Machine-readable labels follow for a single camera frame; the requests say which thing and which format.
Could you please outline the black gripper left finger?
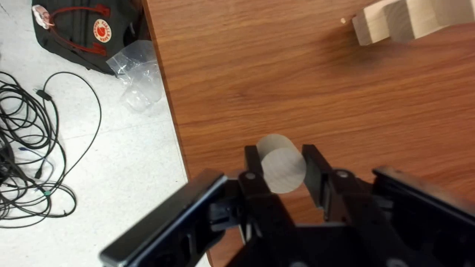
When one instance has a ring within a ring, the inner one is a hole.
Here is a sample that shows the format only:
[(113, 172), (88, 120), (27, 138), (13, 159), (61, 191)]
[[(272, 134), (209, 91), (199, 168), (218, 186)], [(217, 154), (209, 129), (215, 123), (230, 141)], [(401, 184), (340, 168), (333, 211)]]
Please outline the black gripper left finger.
[(260, 237), (288, 237), (294, 230), (281, 199), (263, 178), (263, 165), (255, 145), (245, 147), (247, 169), (239, 175), (248, 218)]

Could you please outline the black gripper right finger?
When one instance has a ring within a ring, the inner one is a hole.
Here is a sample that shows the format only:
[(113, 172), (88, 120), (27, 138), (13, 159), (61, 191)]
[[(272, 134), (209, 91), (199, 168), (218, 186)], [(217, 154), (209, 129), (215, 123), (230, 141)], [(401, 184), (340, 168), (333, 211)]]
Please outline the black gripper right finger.
[(303, 145), (303, 157), (307, 166), (304, 184), (315, 206), (324, 211), (327, 223), (346, 223), (350, 205), (344, 197), (367, 194), (371, 186), (347, 169), (333, 168), (312, 144)]

